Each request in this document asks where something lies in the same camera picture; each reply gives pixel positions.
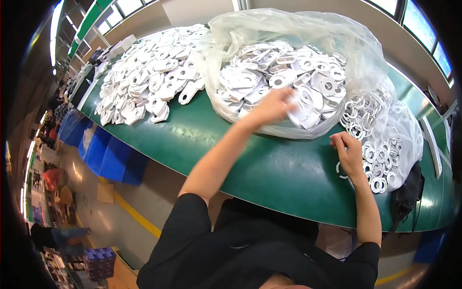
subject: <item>green workbench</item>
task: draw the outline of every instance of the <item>green workbench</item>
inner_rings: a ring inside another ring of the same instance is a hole
[[[396,86],[398,98],[408,104],[417,118],[427,115],[430,123],[435,125],[433,131],[438,146],[448,158],[445,128],[439,113],[403,76],[393,69],[390,69],[389,76]],[[80,104],[81,112],[100,126],[100,116],[95,115],[94,110],[101,100],[99,91],[104,77],[105,74]],[[170,115],[165,122],[151,123],[150,114],[146,113],[144,119],[131,126],[108,124],[103,128],[151,159],[187,176],[231,124],[215,113],[205,90],[198,92],[184,106],[175,97],[169,107]],[[330,132],[314,140],[253,135],[220,190],[290,215],[355,228],[354,189],[349,180],[339,178],[336,173],[338,155],[329,146],[328,136],[342,130],[337,124]],[[451,169],[442,160],[443,172],[436,179],[432,155],[427,141],[424,142],[420,167],[425,187],[421,204],[417,203],[416,209],[399,225],[397,232],[410,232],[417,215],[415,231],[446,227],[454,216]],[[390,193],[374,195],[384,231],[390,230],[392,223],[390,196]]]

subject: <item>gray floor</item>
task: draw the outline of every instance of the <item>gray floor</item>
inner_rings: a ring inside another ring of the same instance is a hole
[[[118,246],[125,261],[133,269],[140,269],[149,259],[157,238],[117,202],[108,204],[97,200],[99,180],[81,160],[76,148],[62,145],[59,155],[60,165],[68,173],[69,186],[76,192],[77,215],[83,226],[91,228],[94,245]],[[184,180],[183,175],[149,160],[141,186],[115,183],[115,190],[151,224],[162,229]],[[212,224],[226,198],[229,196],[219,192],[210,202]],[[351,246],[346,242],[348,236],[339,227],[324,226],[320,228],[316,245],[329,253],[341,254]],[[420,233],[388,236],[382,244],[378,280],[410,268],[419,240]],[[407,274],[376,288],[412,288],[426,268],[414,265]]]

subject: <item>hand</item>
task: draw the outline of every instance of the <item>hand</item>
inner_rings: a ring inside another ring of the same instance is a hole
[[[289,96],[292,94],[294,94],[294,90],[290,87],[272,89],[261,103],[241,121],[251,124],[254,129],[258,129],[265,124],[284,120],[286,113],[297,107],[296,104],[288,103]]]
[[[363,171],[361,142],[346,131],[331,135],[329,138],[332,140],[330,145],[339,153],[340,165],[353,184],[362,177],[366,177]]]

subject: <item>window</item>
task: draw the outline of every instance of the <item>window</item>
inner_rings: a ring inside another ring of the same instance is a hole
[[[117,23],[122,21],[122,15],[120,15],[119,11],[114,5],[111,5],[111,7],[113,12],[111,15],[109,15],[107,20],[109,21],[109,24],[114,27]]]
[[[101,34],[104,34],[104,33],[108,32],[110,29],[111,28],[106,23],[106,21],[102,22],[101,25],[98,26],[98,30],[99,30],[99,32],[101,32]]]
[[[369,0],[369,1],[378,5],[383,10],[390,13],[391,15],[395,14],[396,4],[398,0]]]
[[[435,32],[411,0],[407,0],[403,24],[431,51],[436,40]]]
[[[440,42],[438,42],[438,44],[436,45],[433,57],[435,58],[436,62],[438,62],[439,66],[441,67],[441,70],[444,72],[444,75],[448,77],[449,73],[451,72],[451,65],[449,65],[448,58],[446,57],[446,54],[444,53],[443,47],[441,46]]]
[[[117,0],[117,4],[125,16],[143,6],[140,0]]]

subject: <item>black t-shirt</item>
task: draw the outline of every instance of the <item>black t-shirt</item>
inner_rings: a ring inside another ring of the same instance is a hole
[[[37,250],[39,250],[42,253],[45,253],[43,247],[53,249],[58,247],[55,240],[53,239],[51,230],[52,228],[42,227],[38,223],[35,223],[30,228],[30,236],[32,238],[32,241],[34,242],[35,247],[37,247]]]
[[[185,194],[137,284],[140,289],[257,289],[281,274],[313,289],[373,288],[379,256],[377,244],[365,243],[342,263],[266,219],[240,220],[211,232],[204,200]]]

